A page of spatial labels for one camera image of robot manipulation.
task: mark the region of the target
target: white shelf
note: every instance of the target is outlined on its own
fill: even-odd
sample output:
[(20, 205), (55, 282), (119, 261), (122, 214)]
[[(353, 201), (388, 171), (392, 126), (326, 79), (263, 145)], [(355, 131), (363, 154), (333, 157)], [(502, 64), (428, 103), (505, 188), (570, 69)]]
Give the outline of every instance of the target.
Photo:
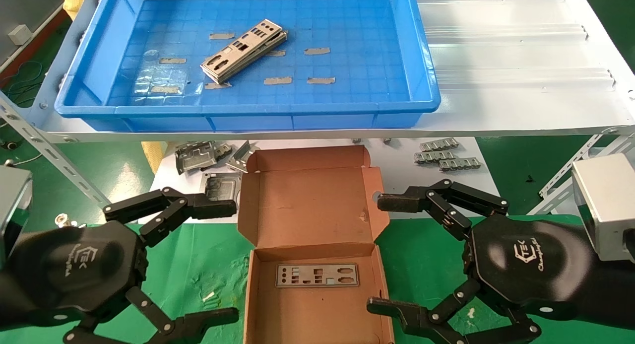
[[(494, 184), (492, 175), (483, 160), (483, 154), (474, 138), (456, 138), (460, 143), (459, 148), (453, 149), (457, 157), (467, 158), (475, 156), (483, 165), (479, 169), (460, 170), (455, 172), (440, 172), (436, 164), (416, 165), (413, 161), (413, 154), (419, 152), (419, 143), (433, 140), (430, 138), (401, 138), (393, 139), (389, 145), (384, 144), (381, 139), (364, 139), (362, 144), (370, 153), (371, 165), (381, 168), (384, 192), (403, 193), (408, 186), (429, 186), (442, 179), (451, 179), (465, 185), (472, 186), (484, 192), (499, 195)], [(228, 142), (234, 149), (240, 147), (242, 142)], [(333, 145), (351, 145), (351, 139), (296, 139), (296, 140), (259, 140), (254, 143), (260, 149), (281, 149), (300, 147), (327, 147)], [(176, 143), (170, 143), (166, 151), (166, 156), (161, 161), (161, 166), (157, 171), (150, 190), (161, 189), (170, 186), (182, 193), (198, 193), (202, 173), (194, 170), (191, 173), (184, 173), (179, 176), (174, 159)], [(213, 168), (206, 170), (210, 173), (232, 172), (225, 167), (224, 161)], [(463, 212), (465, 215), (474, 216), (469, 211)], [(416, 217), (430, 217), (427, 213), (391, 213), (391, 219), (408, 219)], [(145, 224), (152, 219), (152, 216), (140, 219), (141, 224)], [(238, 216), (224, 219), (195, 220), (189, 219), (188, 223), (231, 223), (236, 222)]]
[(52, 142), (630, 134), (635, 76), (586, 0), (418, 0), (442, 105), (412, 129), (114, 134), (32, 107)]

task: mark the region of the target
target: white electrical box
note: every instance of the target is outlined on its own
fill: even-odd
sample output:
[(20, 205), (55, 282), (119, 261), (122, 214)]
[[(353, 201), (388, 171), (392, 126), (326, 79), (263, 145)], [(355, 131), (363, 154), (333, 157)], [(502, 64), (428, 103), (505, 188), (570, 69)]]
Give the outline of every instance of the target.
[(9, 33), (9, 39), (18, 46), (27, 43), (32, 36), (33, 33), (29, 30), (29, 27), (24, 24), (16, 26), (16, 28)]

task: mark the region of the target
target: tape piece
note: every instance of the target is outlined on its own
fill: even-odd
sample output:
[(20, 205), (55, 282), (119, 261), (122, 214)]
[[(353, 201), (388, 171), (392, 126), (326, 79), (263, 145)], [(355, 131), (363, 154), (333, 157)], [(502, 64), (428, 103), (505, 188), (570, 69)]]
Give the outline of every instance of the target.
[(332, 84), (335, 83), (335, 77), (309, 77), (308, 84)]
[(293, 79), (291, 77), (268, 77), (265, 78), (265, 84), (288, 84), (291, 83)]
[(175, 57), (161, 57), (159, 59), (160, 64), (184, 64), (188, 61), (187, 59), (177, 59)]
[(229, 40), (229, 39), (233, 39), (234, 36), (236, 36), (236, 34), (234, 34), (233, 32), (226, 32), (225, 34), (210, 34), (209, 39), (210, 40)]
[(170, 86), (154, 86), (150, 89), (150, 92), (156, 93), (178, 93), (179, 87), (170, 87)]
[(268, 52), (267, 56), (280, 57), (286, 55), (286, 51), (284, 50), (271, 50)]
[(304, 49), (304, 55), (324, 55), (330, 52), (331, 48)]
[(205, 84), (206, 90), (220, 90), (221, 88), (228, 88), (228, 87), (231, 87), (231, 84), (229, 82), (225, 82), (221, 84), (217, 84), (216, 82), (209, 82)]

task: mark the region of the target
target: metal clip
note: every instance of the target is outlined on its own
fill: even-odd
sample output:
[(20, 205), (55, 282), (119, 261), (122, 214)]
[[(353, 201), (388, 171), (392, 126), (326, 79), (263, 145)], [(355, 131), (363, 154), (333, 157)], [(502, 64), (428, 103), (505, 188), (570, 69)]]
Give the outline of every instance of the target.
[(448, 170), (478, 169), (481, 162), (476, 158), (456, 158), (439, 161), (439, 170), (446, 172)]
[(416, 152), (415, 153), (416, 164), (438, 163), (440, 160), (455, 159), (455, 158), (456, 157), (451, 151)]
[(249, 143), (249, 140), (241, 145), (240, 148), (234, 153), (234, 155), (227, 161), (227, 167), (230, 167), (238, 172), (247, 173), (247, 159), (259, 150), (259, 147)]
[(431, 142), (421, 143), (419, 147), (422, 152), (444, 151), (458, 147), (458, 142), (456, 142), (456, 139), (454, 138), (443, 138), (433, 140)]

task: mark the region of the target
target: metal bracket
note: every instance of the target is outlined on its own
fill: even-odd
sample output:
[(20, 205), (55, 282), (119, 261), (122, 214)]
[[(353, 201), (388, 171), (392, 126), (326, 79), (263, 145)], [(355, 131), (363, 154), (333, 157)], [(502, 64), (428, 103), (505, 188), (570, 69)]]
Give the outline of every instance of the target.
[(234, 153), (234, 155), (227, 161), (227, 167), (230, 167), (238, 172), (247, 173), (247, 159), (259, 150), (259, 147), (249, 143), (249, 140), (241, 145), (240, 148)]
[(200, 192), (211, 201), (234, 200), (238, 203), (242, 178), (242, 173), (204, 173)]
[(419, 147), (422, 152), (444, 151), (458, 147), (458, 142), (456, 142), (456, 139), (454, 138), (443, 138), (433, 140), (431, 142), (421, 143)]
[(449, 170), (478, 169), (480, 167), (481, 162), (473, 157), (445, 159), (439, 161), (439, 170), (442, 172), (447, 172)]
[[(631, 134), (630, 136), (619, 136), (611, 142), (610, 145), (602, 149), (597, 156), (615, 154), (616, 152), (628, 152), (635, 146), (634, 136), (635, 134)], [(573, 179), (569, 178), (566, 179), (560, 186), (555, 188), (553, 192), (544, 197), (544, 199), (531, 209), (527, 215), (545, 215), (546, 213), (550, 213), (571, 195), (573, 195)]]
[(276, 23), (265, 19), (218, 53), (208, 57), (200, 67), (217, 84), (221, 84), (284, 41), (286, 32)]
[(583, 159), (587, 154), (589, 154), (589, 150), (595, 145), (595, 143), (597, 143), (597, 141), (599, 141), (600, 138), (602, 138), (601, 134), (597, 134), (597, 135), (592, 136), (589, 139), (589, 141), (587, 141), (578, 150), (578, 152), (576, 152), (576, 154), (574, 154), (574, 156), (572, 156), (571, 159), (569, 159), (569, 161), (567, 161), (567, 163), (565, 165), (563, 165), (563, 167), (560, 168), (560, 170), (558, 170), (558, 172), (555, 174), (555, 176), (553, 176), (551, 178), (551, 180), (549, 180), (549, 182), (545, 186), (543, 186), (542, 189), (540, 189), (540, 191), (538, 192), (540, 197), (544, 198), (547, 195), (547, 193), (549, 192), (549, 190), (551, 190), (551, 188), (560, 179), (562, 179), (562, 177), (565, 176), (565, 174), (567, 172), (569, 172), (569, 170), (571, 170), (571, 168), (573, 167), (574, 161), (578, 161), (580, 159)]
[(355, 263), (277, 265), (276, 287), (357, 287)]
[(220, 159), (231, 154), (232, 150), (231, 145), (226, 143), (218, 145), (213, 140), (188, 143), (175, 151), (177, 172), (181, 175), (195, 168), (204, 170), (212, 165), (216, 165)]
[(415, 164), (430, 164), (438, 163), (439, 161), (446, 159), (456, 159), (451, 151), (437, 151), (437, 152), (416, 152)]
[(26, 122), (22, 116), (14, 109), (14, 105), (4, 93), (0, 92), (0, 117), (5, 120), (9, 126), (16, 130), (27, 142), (29, 142), (38, 152), (41, 153), (51, 164), (68, 178), (71, 183), (75, 184), (90, 200), (94, 201), (99, 207), (104, 207), (111, 203), (110, 200), (88, 179), (84, 178), (75, 165), (66, 158), (66, 156), (57, 148), (56, 145), (50, 143), (40, 131), (30, 123)]

